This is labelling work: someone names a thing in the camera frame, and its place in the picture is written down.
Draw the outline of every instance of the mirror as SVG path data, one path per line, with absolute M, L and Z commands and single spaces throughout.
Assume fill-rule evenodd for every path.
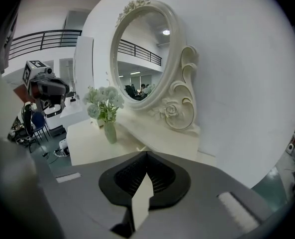
M 170 31 L 157 11 L 143 10 L 121 36 L 117 51 L 118 86 L 141 101 L 158 85 L 169 53 Z

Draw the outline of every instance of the railing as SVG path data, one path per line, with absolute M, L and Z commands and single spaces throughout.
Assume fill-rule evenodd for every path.
M 141 58 L 156 65 L 162 66 L 162 58 L 160 56 L 157 56 L 153 52 L 150 52 L 149 50 L 144 49 L 134 43 L 122 39 L 118 45 L 118 52 Z
M 21 55 L 50 48 L 75 47 L 81 30 L 48 30 L 15 38 L 10 47 L 9 60 Z

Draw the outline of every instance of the vase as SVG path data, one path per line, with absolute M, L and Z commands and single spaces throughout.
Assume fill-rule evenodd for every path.
M 116 131 L 113 122 L 104 122 L 104 133 L 109 143 L 116 142 Z

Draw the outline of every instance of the fluorescent light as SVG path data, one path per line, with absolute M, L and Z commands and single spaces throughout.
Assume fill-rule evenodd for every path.
M 169 30 L 168 30 L 168 29 L 166 29 L 166 30 L 164 30 L 164 31 L 163 31 L 163 34 L 164 34 L 164 35 L 169 35 L 169 34 L 170 34 L 170 32 L 169 32 Z

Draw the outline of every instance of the white ornate mirror frame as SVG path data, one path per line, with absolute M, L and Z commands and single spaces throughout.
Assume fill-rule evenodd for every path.
M 147 111 L 156 119 L 177 131 L 193 131 L 196 119 L 196 101 L 192 87 L 192 72 L 197 67 L 192 62 L 197 56 L 192 46 L 186 45 L 185 34 L 179 20 L 166 4 L 155 0 L 131 1 L 118 17 L 110 51 L 111 77 L 115 86 L 121 86 L 117 69 L 118 44 L 127 26 L 143 12 L 161 13 L 169 26 L 169 54 L 163 75 L 147 98 L 142 101 L 131 99 L 119 88 L 125 106 L 134 111 Z

